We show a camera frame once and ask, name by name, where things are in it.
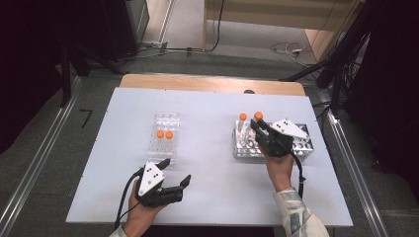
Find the sleeve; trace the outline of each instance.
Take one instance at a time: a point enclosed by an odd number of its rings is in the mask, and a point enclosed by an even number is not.
[[[127,237],[126,234],[123,231],[123,227],[120,225],[120,227],[118,227],[118,229],[116,229],[114,231],[114,233],[112,233],[110,235],[110,237]]]
[[[321,220],[305,206],[295,188],[275,193],[274,199],[288,237],[329,236]]]

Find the orange cap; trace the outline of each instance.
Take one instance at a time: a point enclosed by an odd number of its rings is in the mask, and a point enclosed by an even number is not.
[[[247,116],[246,116],[246,114],[240,114],[240,120],[246,120],[247,119]]]
[[[173,138],[173,132],[172,131],[166,131],[166,138],[172,139]]]
[[[162,130],[158,130],[158,131],[157,131],[157,137],[158,137],[158,138],[163,138],[163,136],[164,136],[164,131],[162,131]]]
[[[254,117],[255,117],[255,120],[260,120],[263,118],[263,115],[260,112],[256,112]]]

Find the human hand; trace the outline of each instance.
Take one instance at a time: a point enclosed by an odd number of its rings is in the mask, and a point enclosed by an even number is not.
[[[269,178],[277,192],[290,188],[291,173],[293,171],[293,157],[291,154],[281,158],[269,156],[262,147],[259,150],[265,156]]]
[[[166,206],[145,207],[138,203],[138,200],[135,198],[136,182],[134,181],[133,183],[132,192],[128,201],[128,208],[132,208],[132,210],[128,213],[126,226],[124,227],[124,233],[128,237],[141,236],[153,223],[157,213]]]

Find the white tabletop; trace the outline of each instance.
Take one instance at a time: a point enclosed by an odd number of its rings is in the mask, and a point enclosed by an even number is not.
[[[326,226],[352,226],[307,97],[130,88],[114,92],[66,221],[114,222],[126,181],[147,160],[154,115],[175,112],[181,117],[178,161],[164,170],[163,187],[177,186],[189,174],[192,180],[183,200],[164,208],[154,223],[280,224],[266,166],[232,157],[234,121],[257,111],[265,121],[288,118],[307,124],[314,152],[302,163],[303,200]],[[297,188],[296,166],[292,180]]]

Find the black curtain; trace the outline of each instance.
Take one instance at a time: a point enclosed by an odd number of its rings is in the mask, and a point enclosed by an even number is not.
[[[346,112],[377,142],[381,165],[419,199],[419,1],[384,0]]]
[[[59,46],[45,21],[31,2],[0,1],[0,153],[61,86]]]

